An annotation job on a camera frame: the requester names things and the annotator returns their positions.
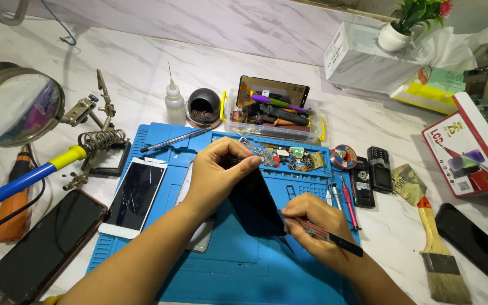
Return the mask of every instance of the coiled metal spring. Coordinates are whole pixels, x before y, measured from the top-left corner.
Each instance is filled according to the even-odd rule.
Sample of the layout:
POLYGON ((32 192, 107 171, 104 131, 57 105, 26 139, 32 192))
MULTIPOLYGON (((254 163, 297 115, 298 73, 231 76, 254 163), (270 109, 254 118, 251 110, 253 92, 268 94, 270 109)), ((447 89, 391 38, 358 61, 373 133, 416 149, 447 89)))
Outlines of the coiled metal spring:
POLYGON ((106 149, 121 141, 125 141, 125 131, 122 129, 84 132, 78 136, 78 144, 86 146, 89 153, 106 149))

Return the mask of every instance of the qr code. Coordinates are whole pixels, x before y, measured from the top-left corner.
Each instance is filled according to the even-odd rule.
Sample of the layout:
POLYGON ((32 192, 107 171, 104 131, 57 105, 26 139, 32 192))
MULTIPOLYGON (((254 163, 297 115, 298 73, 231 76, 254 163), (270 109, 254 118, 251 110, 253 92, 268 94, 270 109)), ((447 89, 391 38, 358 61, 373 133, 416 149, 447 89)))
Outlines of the qr code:
POLYGON ((468 191, 470 189, 470 186, 468 185, 468 182, 466 182, 466 181, 458 182, 457 184, 459 185, 459 189, 461 191, 468 191))

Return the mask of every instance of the brush bristles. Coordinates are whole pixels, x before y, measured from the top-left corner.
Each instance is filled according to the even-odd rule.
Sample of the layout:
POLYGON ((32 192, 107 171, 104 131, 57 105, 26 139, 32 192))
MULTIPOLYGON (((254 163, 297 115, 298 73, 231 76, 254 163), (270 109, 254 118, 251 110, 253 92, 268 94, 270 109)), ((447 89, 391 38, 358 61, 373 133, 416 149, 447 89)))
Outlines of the brush bristles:
POLYGON ((427 272, 430 295, 434 301, 456 305, 470 305, 470 291, 463 277, 454 274, 427 272))

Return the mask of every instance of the red white box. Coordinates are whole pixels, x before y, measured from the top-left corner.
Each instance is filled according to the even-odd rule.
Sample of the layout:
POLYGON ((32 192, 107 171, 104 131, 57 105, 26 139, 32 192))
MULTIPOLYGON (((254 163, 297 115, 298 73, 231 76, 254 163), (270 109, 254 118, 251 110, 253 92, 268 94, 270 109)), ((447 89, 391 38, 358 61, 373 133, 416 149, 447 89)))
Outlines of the red white box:
POLYGON ((465 92, 458 111, 421 133, 455 197, 488 193, 488 124, 465 92))

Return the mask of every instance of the red flower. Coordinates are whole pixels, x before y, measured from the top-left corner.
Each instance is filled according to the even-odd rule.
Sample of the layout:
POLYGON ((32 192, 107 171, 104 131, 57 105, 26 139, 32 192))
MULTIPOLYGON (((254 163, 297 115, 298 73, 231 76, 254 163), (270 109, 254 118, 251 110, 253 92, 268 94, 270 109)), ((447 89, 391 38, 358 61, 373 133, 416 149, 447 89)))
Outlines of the red flower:
POLYGON ((451 3, 451 0, 440 3, 440 15, 444 18, 449 17, 452 7, 453 4, 451 3))

